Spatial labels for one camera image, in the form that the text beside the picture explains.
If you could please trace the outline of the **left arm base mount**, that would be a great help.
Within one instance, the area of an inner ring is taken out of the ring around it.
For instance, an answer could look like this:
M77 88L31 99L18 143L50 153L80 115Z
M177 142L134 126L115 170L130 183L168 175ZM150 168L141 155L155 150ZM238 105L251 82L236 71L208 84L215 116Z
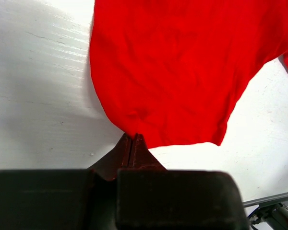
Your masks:
M288 192L243 202L251 230L267 224L271 230L288 230Z

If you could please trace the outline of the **red t shirt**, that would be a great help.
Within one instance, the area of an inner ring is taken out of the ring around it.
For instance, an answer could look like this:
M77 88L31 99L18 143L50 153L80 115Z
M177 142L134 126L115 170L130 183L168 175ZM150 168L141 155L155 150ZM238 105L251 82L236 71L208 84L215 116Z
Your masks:
M96 94L149 148L220 145L249 81L279 56L288 68L288 0L95 2Z

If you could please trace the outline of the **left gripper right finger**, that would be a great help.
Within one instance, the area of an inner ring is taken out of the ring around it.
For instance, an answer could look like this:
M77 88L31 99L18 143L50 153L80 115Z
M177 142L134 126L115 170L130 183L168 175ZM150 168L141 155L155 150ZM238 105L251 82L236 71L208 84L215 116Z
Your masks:
M128 168L137 170L166 170L148 150L142 134L136 134L132 140Z

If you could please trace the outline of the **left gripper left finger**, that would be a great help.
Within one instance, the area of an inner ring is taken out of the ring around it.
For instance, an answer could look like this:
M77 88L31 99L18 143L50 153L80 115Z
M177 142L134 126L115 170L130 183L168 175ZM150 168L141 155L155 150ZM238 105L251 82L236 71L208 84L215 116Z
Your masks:
M114 181L120 168L128 166L132 139L123 134L115 147L88 169L105 181Z

